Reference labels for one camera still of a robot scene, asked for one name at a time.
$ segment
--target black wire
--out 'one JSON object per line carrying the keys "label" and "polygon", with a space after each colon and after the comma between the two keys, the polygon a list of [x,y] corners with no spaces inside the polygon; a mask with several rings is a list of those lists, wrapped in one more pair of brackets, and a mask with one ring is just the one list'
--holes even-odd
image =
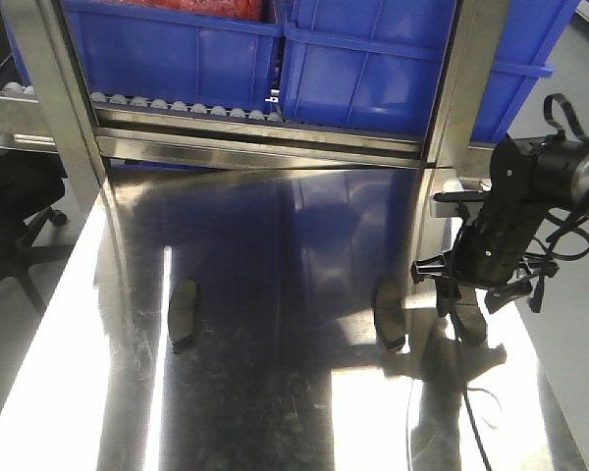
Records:
{"label": "black wire", "polygon": [[502,412],[504,410],[502,408],[502,403],[500,402],[500,399],[496,395],[494,395],[492,392],[490,392],[489,390],[484,389],[484,388],[467,388],[467,390],[470,393],[484,393],[484,394],[490,396],[491,399],[493,399],[498,404],[498,408],[500,409],[500,412]]}
{"label": "black wire", "polygon": [[[554,224],[555,226],[558,226],[559,228],[562,228],[562,226],[564,224],[564,220],[561,220],[561,219],[557,218],[556,216],[553,216],[552,214],[548,214],[546,221]],[[571,255],[565,255],[565,254],[557,253],[557,252],[553,251],[552,252],[553,259],[561,260],[563,262],[574,262],[576,260],[580,260],[581,258],[586,257],[589,254],[589,233],[587,233],[586,231],[583,231],[580,228],[580,226],[583,225],[584,223],[586,223],[587,221],[589,221],[589,218],[581,218],[577,222],[578,227],[572,228],[571,231],[569,231],[570,234],[576,234],[577,236],[584,239],[585,242],[587,242],[587,246],[585,247],[585,249],[578,252],[578,253],[571,254]],[[535,242],[537,242],[537,244],[541,247],[541,250],[543,250],[543,253],[539,254],[539,253],[533,253],[533,252],[526,252],[526,255],[530,256],[530,257],[543,259],[543,257],[545,257],[546,253],[548,252],[548,245],[543,243],[543,241],[541,241],[537,237],[533,237],[532,239]]]}
{"label": "black wire", "polygon": [[478,431],[478,426],[475,422],[475,416],[473,415],[473,409],[471,408],[471,402],[469,401],[469,392],[467,390],[467,380],[464,372],[464,361],[462,359],[462,351],[460,349],[460,319],[458,317],[458,313],[455,310],[455,297],[454,297],[454,286],[456,285],[455,280],[455,273],[454,273],[454,266],[455,266],[455,253],[456,248],[458,246],[458,241],[462,237],[464,230],[466,229],[467,225],[467,217],[468,211],[464,203],[461,201],[456,202],[458,204],[458,208],[456,209],[459,216],[462,217],[462,226],[458,230],[458,233],[455,236],[454,245],[452,246],[452,251],[450,252],[450,264],[448,266],[448,278],[449,278],[449,293],[448,296],[450,298],[450,318],[452,319],[452,325],[454,326],[454,335],[455,335],[455,356],[458,365],[458,375],[460,378],[460,389],[462,392],[462,398],[464,399],[464,406],[467,409],[467,415],[469,416],[469,423],[471,424],[471,429],[473,430],[473,437],[475,438],[476,445],[478,446],[478,450],[480,451],[480,456],[482,457],[482,462],[484,463],[484,468],[487,471],[493,471],[491,467],[491,463],[489,462],[489,456],[487,455],[486,450],[484,449],[484,445],[482,444],[482,438],[480,437],[480,432]]}
{"label": "black wire", "polygon": [[[580,199],[578,205],[573,209],[573,211],[571,211],[571,213],[569,213],[569,215],[564,219],[564,221],[559,220],[556,217],[550,218],[553,224],[557,224],[560,227],[546,238],[546,242],[548,242],[550,245],[548,246],[546,253],[543,257],[543,263],[541,264],[541,268],[539,269],[539,281],[537,282],[537,286],[534,289],[534,294],[529,301],[530,309],[532,310],[532,312],[541,312],[543,296],[545,294],[546,270],[548,268],[548,264],[550,263],[550,261],[555,258],[555,249],[561,238],[569,233],[575,233],[579,236],[582,236],[583,238],[585,238],[585,240],[587,240],[587,242],[589,242],[589,234],[580,229],[580,226],[589,220],[589,218],[585,217],[585,213],[588,210],[589,189],[585,192],[585,194]],[[587,250],[582,252],[582,256],[586,255],[588,252],[589,246],[587,247]],[[573,259],[579,259],[582,258],[582,256],[576,256]]]}
{"label": "black wire", "polygon": [[546,123],[557,130],[557,136],[560,139],[565,139],[564,127],[554,119],[553,106],[555,101],[561,106],[561,109],[567,119],[567,123],[569,124],[569,128],[574,133],[574,135],[578,137],[581,142],[588,142],[589,137],[582,129],[580,121],[578,120],[578,116],[576,115],[576,111],[573,109],[573,105],[561,93],[553,93],[552,95],[546,96],[546,99],[543,102],[543,116],[546,120]]}

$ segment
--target blue plastic bin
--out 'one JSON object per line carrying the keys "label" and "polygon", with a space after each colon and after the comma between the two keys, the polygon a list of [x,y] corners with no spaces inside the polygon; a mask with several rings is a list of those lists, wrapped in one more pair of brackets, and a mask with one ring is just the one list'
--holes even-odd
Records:
{"label": "blue plastic bin", "polygon": [[[542,65],[580,0],[512,0],[498,59]],[[445,47],[455,0],[294,0],[301,29]]]}
{"label": "blue plastic bin", "polygon": [[[299,29],[288,22],[280,88],[284,116],[320,125],[425,134],[443,50]],[[473,140],[499,142],[549,67],[498,61]]]}
{"label": "blue plastic bin", "polygon": [[271,2],[270,24],[97,0],[63,3],[91,91],[270,111],[265,100],[283,37],[281,10]]}
{"label": "blue plastic bin", "polygon": [[13,53],[13,60],[16,63],[16,68],[20,73],[20,78],[22,79],[23,85],[30,85],[30,77],[28,76],[27,66],[24,65],[24,59],[22,58],[22,54],[20,54],[20,49],[18,48],[18,44],[16,43],[16,38],[13,35],[13,31],[11,30],[11,26],[7,21],[7,17],[2,14],[2,20],[4,22],[4,29],[7,31],[7,37],[9,38],[9,44],[11,45],[11,52]]}

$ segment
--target stainless steel table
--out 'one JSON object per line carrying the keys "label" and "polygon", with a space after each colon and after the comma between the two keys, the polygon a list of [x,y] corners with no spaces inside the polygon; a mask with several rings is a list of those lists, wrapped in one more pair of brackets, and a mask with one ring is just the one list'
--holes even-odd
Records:
{"label": "stainless steel table", "polygon": [[[376,343],[414,172],[113,172],[0,417],[0,470],[481,469],[433,299],[402,353]],[[175,354],[186,278],[195,339]],[[531,342],[514,306],[488,322],[463,358],[494,469],[553,469],[567,429]]]}

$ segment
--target red item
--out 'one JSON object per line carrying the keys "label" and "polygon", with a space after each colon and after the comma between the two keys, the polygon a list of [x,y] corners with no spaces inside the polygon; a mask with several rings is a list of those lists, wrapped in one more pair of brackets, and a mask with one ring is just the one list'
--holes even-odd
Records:
{"label": "red item", "polygon": [[107,0],[146,7],[167,8],[199,15],[259,22],[263,0]]}

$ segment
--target chair base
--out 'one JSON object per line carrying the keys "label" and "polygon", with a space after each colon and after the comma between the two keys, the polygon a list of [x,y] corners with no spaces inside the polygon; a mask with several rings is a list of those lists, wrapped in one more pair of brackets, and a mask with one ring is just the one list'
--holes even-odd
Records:
{"label": "chair base", "polygon": [[73,244],[44,247],[32,246],[41,229],[48,221],[54,226],[63,226],[68,222],[68,218],[61,211],[47,208],[35,215],[27,225],[27,232],[20,239],[9,240],[0,237],[0,282],[9,277],[18,280],[40,316],[43,316],[46,305],[32,282],[28,269],[40,263],[65,260],[70,257],[70,253],[74,248]]}

